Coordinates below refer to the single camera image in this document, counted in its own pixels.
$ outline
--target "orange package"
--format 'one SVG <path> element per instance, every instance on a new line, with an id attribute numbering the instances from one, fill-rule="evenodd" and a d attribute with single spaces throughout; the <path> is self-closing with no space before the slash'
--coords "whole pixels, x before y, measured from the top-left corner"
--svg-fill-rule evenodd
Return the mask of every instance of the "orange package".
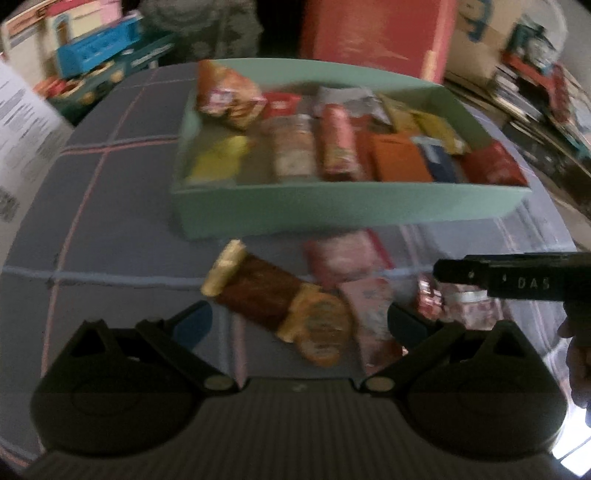
<path id="1" fill-rule="evenodd" d="M 419 148 L 403 134 L 375 134 L 374 161 L 380 181 L 433 181 Z"/>

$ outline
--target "table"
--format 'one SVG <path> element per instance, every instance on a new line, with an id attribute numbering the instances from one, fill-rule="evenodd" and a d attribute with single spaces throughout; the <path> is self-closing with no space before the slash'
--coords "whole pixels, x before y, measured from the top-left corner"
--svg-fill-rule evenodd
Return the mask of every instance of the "table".
<path id="1" fill-rule="evenodd" d="M 168 187 L 194 64 L 140 72 L 121 83 L 78 126 L 23 220 L 0 275 L 0 456 L 23 468 L 40 454 L 28 414 L 31 393 L 85 319 L 131 327 L 169 317 L 202 296 L 199 287 L 228 239 L 184 240 Z M 474 115 L 513 154 L 532 194 L 502 219 L 376 228 L 396 265 L 397 300 L 411 301 L 416 275 L 442 257 L 574 251 L 551 199 L 500 130 Z M 246 237 L 255 255 L 309 278 L 301 245 L 329 232 Z M 506 308 L 559 382 L 567 384 L 559 304 Z M 256 325 L 215 306 L 203 359 L 242 382 L 249 375 L 363 376 L 353 345 L 321 369 Z"/>

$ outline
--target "cardboard box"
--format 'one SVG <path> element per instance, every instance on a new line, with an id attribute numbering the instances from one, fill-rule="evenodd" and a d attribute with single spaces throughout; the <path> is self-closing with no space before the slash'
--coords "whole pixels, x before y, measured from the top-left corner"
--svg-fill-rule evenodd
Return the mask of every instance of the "cardboard box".
<path id="1" fill-rule="evenodd" d="M 459 0 L 446 70 L 485 87 L 530 0 Z"/>

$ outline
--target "open box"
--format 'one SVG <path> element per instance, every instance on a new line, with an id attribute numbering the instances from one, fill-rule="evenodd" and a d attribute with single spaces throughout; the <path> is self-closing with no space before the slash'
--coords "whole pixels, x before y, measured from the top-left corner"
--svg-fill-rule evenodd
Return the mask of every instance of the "open box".
<path id="1" fill-rule="evenodd" d="M 314 60 L 219 62 L 251 78 L 263 91 L 313 95 L 320 85 L 368 87 L 414 109 L 445 117 L 472 150 L 487 147 L 493 141 L 441 85 L 383 70 Z M 509 213 L 530 192 L 526 187 L 378 181 L 243 184 L 227 188 L 187 186 L 184 178 L 194 161 L 195 139 L 200 130 L 203 126 L 204 132 L 211 128 L 214 137 L 220 134 L 216 129 L 223 128 L 203 121 L 194 104 L 192 92 L 181 126 L 171 187 L 174 210 L 190 239 L 491 218 Z"/>

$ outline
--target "blue box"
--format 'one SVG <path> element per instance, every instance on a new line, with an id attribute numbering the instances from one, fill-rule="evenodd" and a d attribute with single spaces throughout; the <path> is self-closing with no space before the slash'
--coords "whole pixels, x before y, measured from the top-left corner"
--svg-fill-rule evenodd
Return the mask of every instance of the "blue box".
<path id="1" fill-rule="evenodd" d="M 123 18 L 99 31 L 89 33 L 57 49 L 57 65 L 62 78 L 87 73 L 139 40 L 139 21 Z"/>

